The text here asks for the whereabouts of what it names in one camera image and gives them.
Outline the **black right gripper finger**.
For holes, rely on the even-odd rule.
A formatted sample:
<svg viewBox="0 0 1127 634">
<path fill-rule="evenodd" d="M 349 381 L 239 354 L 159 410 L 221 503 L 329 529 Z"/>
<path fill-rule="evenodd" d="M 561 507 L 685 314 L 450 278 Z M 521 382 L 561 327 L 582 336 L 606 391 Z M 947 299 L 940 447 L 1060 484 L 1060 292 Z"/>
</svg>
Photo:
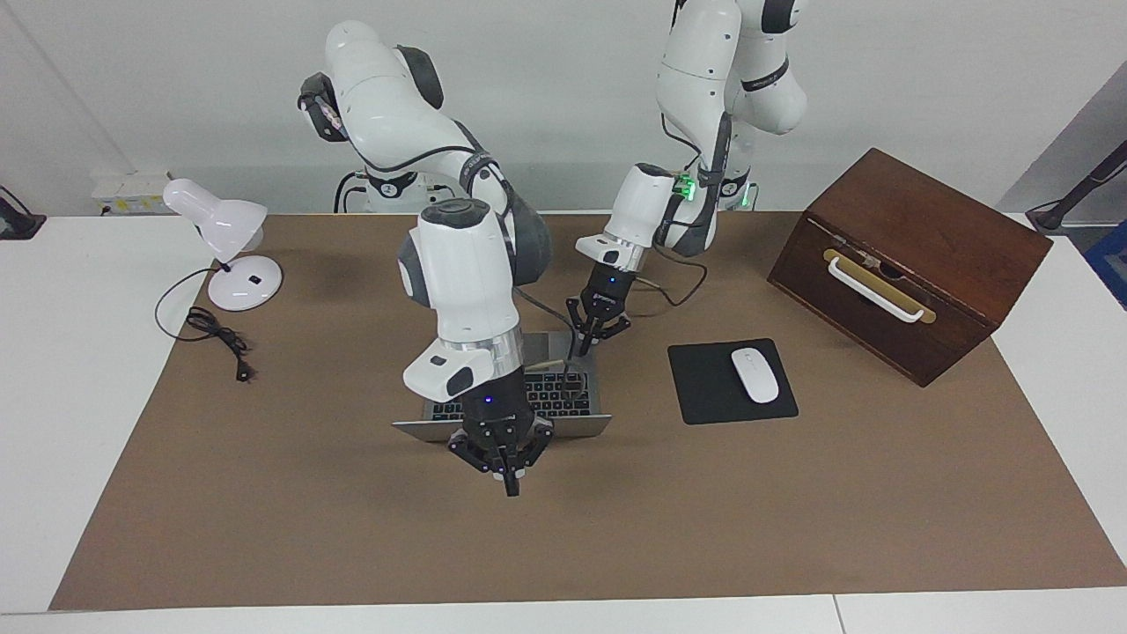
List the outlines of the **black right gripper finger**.
<svg viewBox="0 0 1127 634">
<path fill-rule="evenodd" d="M 511 446 L 511 497 L 520 495 L 520 477 L 525 470 L 532 467 L 553 440 L 554 426 L 535 423 L 532 436 L 523 446 Z"/>
<path fill-rule="evenodd" d="M 506 470 L 503 458 L 491 457 L 490 453 L 480 448 L 471 440 L 465 431 L 451 434 L 447 440 L 447 448 L 460 459 L 474 468 L 474 472 L 491 474 L 505 486 L 506 495 L 511 495 L 511 473 Z"/>
</svg>

